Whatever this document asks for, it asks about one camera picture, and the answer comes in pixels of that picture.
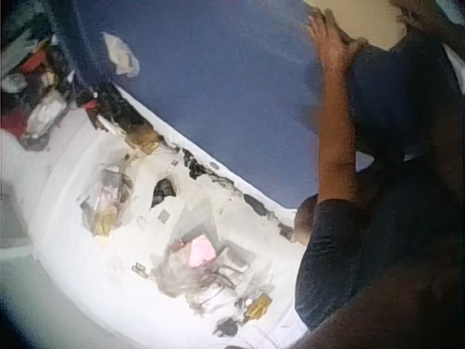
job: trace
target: black object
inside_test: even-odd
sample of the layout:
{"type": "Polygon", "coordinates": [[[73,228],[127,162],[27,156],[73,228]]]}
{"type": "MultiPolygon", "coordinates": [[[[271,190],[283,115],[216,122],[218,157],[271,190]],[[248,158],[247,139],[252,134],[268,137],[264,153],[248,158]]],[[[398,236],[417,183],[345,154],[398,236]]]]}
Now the black object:
{"type": "Polygon", "coordinates": [[[252,206],[252,209],[254,209],[255,213],[257,213],[259,216],[266,216],[268,214],[268,210],[265,209],[264,204],[262,204],[256,198],[248,194],[244,194],[244,200],[247,204],[252,206]]]}
{"type": "Polygon", "coordinates": [[[153,189],[152,206],[150,206],[150,208],[153,208],[163,202],[166,196],[176,197],[176,192],[174,191],[173,185],[169,179],[163,178],[158,181],[155,189],[153,189]]]}
{"type": "Polygon", "coordinates": [[[184,165],[189,169],[189,176],[193,180],[196,180],[197,177],[207,173],[206,167],[202,164],[199,164],[191,152],[189,152],[187,149],[182,149],[182,151],[184,151],[184,165]]]}
{"type": "Polygon", "coordinates": [[[231,318],[217,325],[213,334],[219,332],[218,337],[234,337],[239,331],[238,324],[231,318]]]}

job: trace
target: plastic bag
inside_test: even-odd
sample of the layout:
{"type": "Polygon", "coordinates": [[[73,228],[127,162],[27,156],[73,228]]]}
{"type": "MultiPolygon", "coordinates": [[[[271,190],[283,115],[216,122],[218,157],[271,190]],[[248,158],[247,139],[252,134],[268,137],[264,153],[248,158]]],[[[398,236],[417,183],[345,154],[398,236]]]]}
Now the plastic bag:
{"type": "Polygon", "coordinates": [[[126,74],[129,78],[137,76],[140,72],[140,63],[129,46],[119,37],[109,33],[103,32],[103,39],[108,56],[116,65],[116,73],[118,75],[126,74]]]}
{"type": "Polygon", "coordinates": [[[84,226],[94,236],[109,236],[119,226],[121,216],[132,194],[132,181],[123,166],[110,165],[100,172],[100,180],[81,204],[84,226]]]}
{"type": "Polygon", "coordinates": [[[63,96],[56,89],[51,90],[30,114],[26,136],[36,139],[44,135],[66,106],[63,96]]]}
{"type": "Polygon", "coordinates": [[[152,278],[161,292],[170,297],[186,296],[191,307],[201,313],[206,300],[224,288],[234,290],[248,267],[245,263],[242,268],[228,263],[224,250],[217,238],[211,205],[205,201],[181,215],[161,263],[152,270],[152,278]]]}

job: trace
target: pink object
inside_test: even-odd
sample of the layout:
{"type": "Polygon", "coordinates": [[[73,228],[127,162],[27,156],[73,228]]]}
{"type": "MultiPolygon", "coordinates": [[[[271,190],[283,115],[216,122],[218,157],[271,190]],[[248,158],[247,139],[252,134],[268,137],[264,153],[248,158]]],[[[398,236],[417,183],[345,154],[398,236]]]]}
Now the pink object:
{"type": "Polygon", "coordinates": [[[192,240],[192,248],[189,256],[189,266],[197,268],[217,257],[217,253],[206,236],[201,235],[192,240]]]}

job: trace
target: blue panel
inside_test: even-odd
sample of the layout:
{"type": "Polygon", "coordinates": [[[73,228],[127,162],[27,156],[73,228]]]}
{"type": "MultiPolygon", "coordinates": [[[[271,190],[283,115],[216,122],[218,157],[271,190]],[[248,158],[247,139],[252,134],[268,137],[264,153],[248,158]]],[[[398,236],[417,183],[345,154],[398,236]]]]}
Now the blue panel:
{"type": "Polygon", "coordinates": [[[319,67],[298,26],[301,0],[75,5],[100,70],[112,68],[107,31],[141,64],[140,75],[117,83],[163,120],[283,206],[317,190],[317,140],[301,120],[318,103],[319,67]]]}

